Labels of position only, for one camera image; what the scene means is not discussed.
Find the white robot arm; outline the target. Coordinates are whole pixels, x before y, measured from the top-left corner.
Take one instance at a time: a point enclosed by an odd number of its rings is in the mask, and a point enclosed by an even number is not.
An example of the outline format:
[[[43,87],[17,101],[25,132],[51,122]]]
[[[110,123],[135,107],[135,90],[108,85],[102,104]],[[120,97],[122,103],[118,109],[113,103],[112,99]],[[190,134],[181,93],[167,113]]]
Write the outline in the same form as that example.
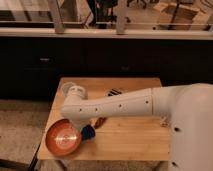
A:
[[[169,171],[213,171],[213,85],[155,87],[89,99],[85,88],[65,86],[61,115],[81,130],[95,117],[166,116]]]

